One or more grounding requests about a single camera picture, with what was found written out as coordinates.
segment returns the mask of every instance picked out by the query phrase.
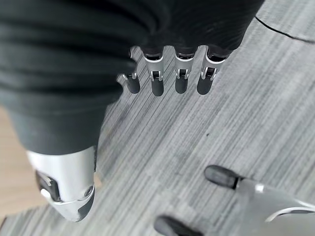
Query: wooden floor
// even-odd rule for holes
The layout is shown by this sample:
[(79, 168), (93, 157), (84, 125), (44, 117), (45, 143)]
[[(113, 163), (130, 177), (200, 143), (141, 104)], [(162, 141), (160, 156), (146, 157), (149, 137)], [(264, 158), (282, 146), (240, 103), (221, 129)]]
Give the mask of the wooden floor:
[[(258, 16), (315, 38), (314, 12), (313, 0), (267, 0)], [(141, 91), (130, 94), (124, 84), (108, 109), (97, 168), (103, 187), (85, 220), (67, 222), (43, 207), (8, 217), (0, 236), (156, 236), (152, 222), (160, 214), (214, 236), (231, 229), (238, 214), (233, 193), (204, 179), (209, 164), (315, 203), (315, 45), (253, 20), (210, 93), (201, 96), (196, 84), (204, 50), (180, 95), (174, 51), (165, 48), (165, 93), (158, 98), (137, 51)]]

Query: floor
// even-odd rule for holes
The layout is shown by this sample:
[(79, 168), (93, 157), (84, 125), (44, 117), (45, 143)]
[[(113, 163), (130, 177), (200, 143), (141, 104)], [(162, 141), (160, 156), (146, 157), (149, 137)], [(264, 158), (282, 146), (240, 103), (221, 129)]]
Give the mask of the floor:
[[(315, 38), (315, 1), (266, 0), (258, 16), (290, 34)], [(208, 95), (196, 84), (175, 92), (172, 48), (165, 49), (165, 93), (154, 97), (141, 53), (141, 91), (107, 112), (97, 172), (103, 180), (89, 216), (67, 222), (51, 207), (8, 217), (0, 236), (157, 236), (152, 222), (170, 214), (207, 236), (234, 227), (232, 192), (203, 170), (220, 164), (315, 204), (315, 45), (251, 23)]]

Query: metal finger segment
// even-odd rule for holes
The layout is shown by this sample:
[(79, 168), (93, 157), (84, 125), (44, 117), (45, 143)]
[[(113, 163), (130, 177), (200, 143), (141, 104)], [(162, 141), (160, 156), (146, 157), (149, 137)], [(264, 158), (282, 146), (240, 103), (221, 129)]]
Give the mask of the metal finger segment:
[(175, 90), (177, 93), (184, 93), (187, 90), (196, 48), (175, 48), (175, 51)]
[(164, 93), (163, 48), (142, 49), (151, 80), (152, 93), (159, 97)]
[[(133, 48), (130, 49), (130, 58), (133, 57), (133, 50)], [(129, 75), (123, 74), (123, 78), (126, 80), (127, 88), (131, 93), (136, 94), (140, 91), (140, 83), (136, 70)]]

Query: robotic hand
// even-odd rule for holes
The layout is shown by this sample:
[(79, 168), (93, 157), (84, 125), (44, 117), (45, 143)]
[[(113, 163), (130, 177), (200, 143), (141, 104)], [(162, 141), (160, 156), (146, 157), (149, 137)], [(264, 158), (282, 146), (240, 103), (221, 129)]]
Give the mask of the robotic hand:
[(0, 101), (35, 169), (38, 188), (66, 219), (82, 220), (106, 106), (139, 92), (130, 48), (140, 46), (153, 94), (163, 94), (163, 47), (176, 50), (176, 91), (187, 89), (206, 45), (197, 86), (206, 94), (239, 47), (263, 0), (0, 0)]

